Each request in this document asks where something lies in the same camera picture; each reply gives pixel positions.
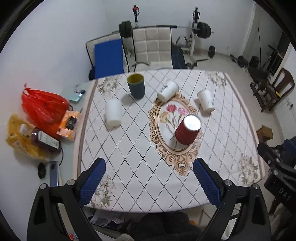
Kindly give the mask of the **red corrugated paper cup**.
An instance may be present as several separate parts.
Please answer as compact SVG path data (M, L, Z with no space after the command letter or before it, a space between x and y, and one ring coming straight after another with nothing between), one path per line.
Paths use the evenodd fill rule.
M182 145L190 145L201 130L201 121L195 114L186 115L175 131L176 140Z

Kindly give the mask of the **white paper cup right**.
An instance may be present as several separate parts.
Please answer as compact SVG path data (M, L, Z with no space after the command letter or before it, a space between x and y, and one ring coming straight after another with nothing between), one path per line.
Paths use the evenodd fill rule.
M203 109L203 112L211 113L215 110L213 96L210 90L206 90L206 89L201 90L200 92L198 92L197 98L200 103L200 106Z

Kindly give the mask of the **white plastic cup left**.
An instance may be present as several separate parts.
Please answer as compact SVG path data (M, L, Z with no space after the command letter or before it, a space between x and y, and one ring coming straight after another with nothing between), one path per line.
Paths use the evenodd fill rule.
M106 123L109 126L121 125L122 104L117 99L111 99L106 103Z

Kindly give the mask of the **white paper cup lying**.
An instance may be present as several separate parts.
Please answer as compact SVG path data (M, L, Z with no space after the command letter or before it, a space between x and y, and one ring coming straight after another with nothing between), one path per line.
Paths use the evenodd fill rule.
M179 90L179 86L174 81L168 80L158 92L157 98L162 102L168 102Z

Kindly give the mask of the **small cardboard box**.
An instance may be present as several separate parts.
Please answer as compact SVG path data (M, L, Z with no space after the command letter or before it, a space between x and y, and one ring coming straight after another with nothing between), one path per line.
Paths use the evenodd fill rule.
M260 142L267 142L273 139L273 130L268 126L262 125L256 133Z

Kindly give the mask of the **black round puck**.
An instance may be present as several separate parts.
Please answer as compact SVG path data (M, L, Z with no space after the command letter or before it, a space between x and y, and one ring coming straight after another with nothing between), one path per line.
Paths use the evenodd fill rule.
M45 178L45 176L46 176L46 167L43 163L39 163L38 164L38 177L40 179L43 179L43 178Z

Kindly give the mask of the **dark sauce bottle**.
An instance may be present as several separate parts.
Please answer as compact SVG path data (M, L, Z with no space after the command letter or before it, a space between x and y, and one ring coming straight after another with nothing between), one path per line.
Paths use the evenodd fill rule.
M39 128L32 129L30 142L37 147L47 149L53 153L61 151L61 142Z

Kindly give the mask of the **wooden chair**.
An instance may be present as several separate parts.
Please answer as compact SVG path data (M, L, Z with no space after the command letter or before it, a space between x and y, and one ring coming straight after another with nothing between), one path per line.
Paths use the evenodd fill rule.
M282 99L293 91L294 87L293 76L285 68L281 68L273 83L270 83L268 79L263 79L257 87L255 83L250 84L253 96L256 97L261 112L273 110Z

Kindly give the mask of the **yellow plastic bag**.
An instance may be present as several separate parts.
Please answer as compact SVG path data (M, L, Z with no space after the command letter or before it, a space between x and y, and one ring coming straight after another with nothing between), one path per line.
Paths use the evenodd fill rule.
M35 126L13 113L7 123L6 143L31 159L48 162L51 157L50 152L31 143L34 128Z

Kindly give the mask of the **orange tissue packet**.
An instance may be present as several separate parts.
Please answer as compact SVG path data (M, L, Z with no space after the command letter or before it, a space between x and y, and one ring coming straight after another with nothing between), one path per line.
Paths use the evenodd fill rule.
M67 110L60 122L56 134L62 138L74 141L80 116L81 113L78 111Z

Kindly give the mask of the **floral patterned tablecloth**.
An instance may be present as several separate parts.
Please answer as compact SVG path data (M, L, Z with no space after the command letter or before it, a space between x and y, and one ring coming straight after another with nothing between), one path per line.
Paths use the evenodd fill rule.
M258 138L251 117L229 75L206 70L144 71L145 95L135 100L127 74L91 83L91 96L80 137L78 172L97 158L106 172L88 207L119 212L182 210L208 203L193 162L202 158L223 179L250 186L263 179ZM157 98L168 80L180 90L168 101ZM203 112L197 98L210 90L215 110ZM122 104L121 125L106 123L106 103ZM175 131L183 118L195 114L201 130L190 145Z

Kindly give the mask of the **light blue notebook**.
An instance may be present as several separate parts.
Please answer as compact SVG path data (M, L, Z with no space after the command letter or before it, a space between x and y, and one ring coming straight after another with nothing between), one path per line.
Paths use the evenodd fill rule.
M70 103L78 103L86 97L89 87L89 82L66 87L62 90L61 96Z

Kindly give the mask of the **blue mat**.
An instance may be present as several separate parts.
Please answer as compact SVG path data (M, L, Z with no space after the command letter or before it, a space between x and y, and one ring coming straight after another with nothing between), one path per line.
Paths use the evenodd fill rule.
M96 44L94 50L96 79L124 73L121 39Z

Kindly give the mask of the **white padded chair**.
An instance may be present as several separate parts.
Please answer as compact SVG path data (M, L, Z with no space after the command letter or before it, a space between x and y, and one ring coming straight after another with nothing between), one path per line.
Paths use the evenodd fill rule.
M173 68L169 27L134 28L132 42L134 72Z

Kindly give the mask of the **barbell on rack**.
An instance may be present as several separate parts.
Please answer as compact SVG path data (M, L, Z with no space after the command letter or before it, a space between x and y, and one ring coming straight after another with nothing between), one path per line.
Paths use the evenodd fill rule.
M207 39L213 32L207 23L199 21L200 12L197 8L193 11L191 27L176 25L155 25L140 27L138 25L139 9L133 6L134 23L130 21L121 22L118 30L123 38L131 38L133 44L134 60L132 68L134 71L149 69L193 69L199 60L194 59L195 38ZM172 41L172 29L185 28L191 31L186 46L178 46Z

